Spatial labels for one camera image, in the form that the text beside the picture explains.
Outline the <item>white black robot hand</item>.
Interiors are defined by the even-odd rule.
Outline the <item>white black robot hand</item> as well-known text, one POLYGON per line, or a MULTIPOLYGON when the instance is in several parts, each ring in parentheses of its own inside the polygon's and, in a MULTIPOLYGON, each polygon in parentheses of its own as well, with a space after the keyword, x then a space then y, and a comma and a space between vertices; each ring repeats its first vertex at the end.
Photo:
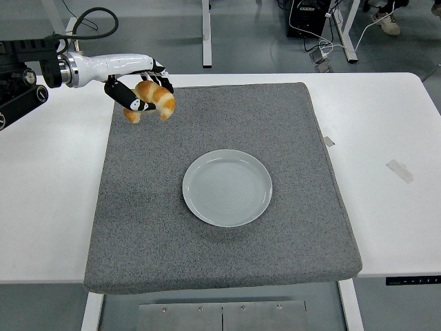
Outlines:
POLYGON ((173 92, 166 68, 155 59, 144 54, 111 54, 85 57, 78 53, 66 55, 72 78, 67 86, 82 88, 91 81, 104 83, 105 93, 123 107, 133 111, 153 110, 155 105, 142 101, 118 78, 128 74, 139 74, 152 78, 153 82, 173 92))

